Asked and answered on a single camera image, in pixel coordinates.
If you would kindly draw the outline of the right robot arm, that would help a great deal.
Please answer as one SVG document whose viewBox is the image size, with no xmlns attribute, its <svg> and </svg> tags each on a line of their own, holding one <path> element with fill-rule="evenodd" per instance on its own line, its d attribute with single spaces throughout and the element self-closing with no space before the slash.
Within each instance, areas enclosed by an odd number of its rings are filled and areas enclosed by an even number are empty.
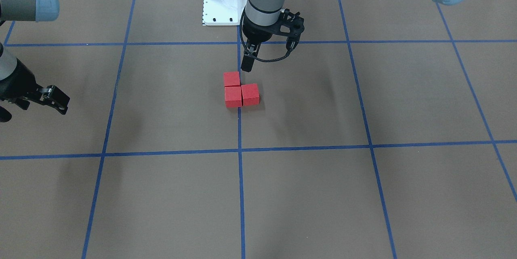
<svg viewBox="0 0 517 259">
<path fill-rule="evenodd" d="M 6 21 L 47 22 L 57 20 L 59 0 L 1 0 L 1 23 Z M 31 102 L 49 106 L 65 115 L 70 97 L 55 85 L 40 86 L 35 75 L 4 44 L 0 46 L 1 101 L 27 110 Z"/>
</svg>

